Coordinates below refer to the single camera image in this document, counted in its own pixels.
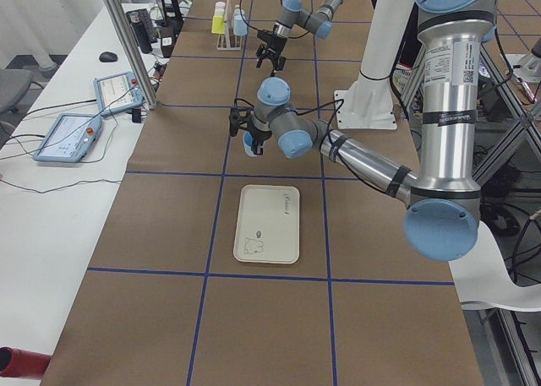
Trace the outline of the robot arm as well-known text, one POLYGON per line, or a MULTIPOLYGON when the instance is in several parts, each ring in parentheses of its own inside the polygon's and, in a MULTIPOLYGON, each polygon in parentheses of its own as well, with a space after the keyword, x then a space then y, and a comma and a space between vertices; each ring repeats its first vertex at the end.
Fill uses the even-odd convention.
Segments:
POLYGON ((409 244, 427 258, 452 261, 478 239, 479 185, 473 180, 478 63, 484 39, 496 26, 497 0, 376 0, 357 80, 334 94, 335 122, 302 119, 290 87, 265 79, 257 100, 230 111, 231 135, 250 134, 261 155, 275 139, 287 158, 317 149, 357 179, 407 207, 409 244), (350 138, 350 129, 393 130, 391 81, 412 11, 424 46, 424 136, 419 173, 350 138))
POLYGON ((282 71, 286 58, 282 51, 294 25, 320 39, 326 39, 331 32, 332 20, 337 9, 345 0, 325 0, 315 11, 307 10, 302 0, 283 0, 281 12, 272 30, 259 30, 257 37, 262 41, 255 55, 258 59, 256 68, 260 68, 265 59, 270 60, 274 76, 282 71))

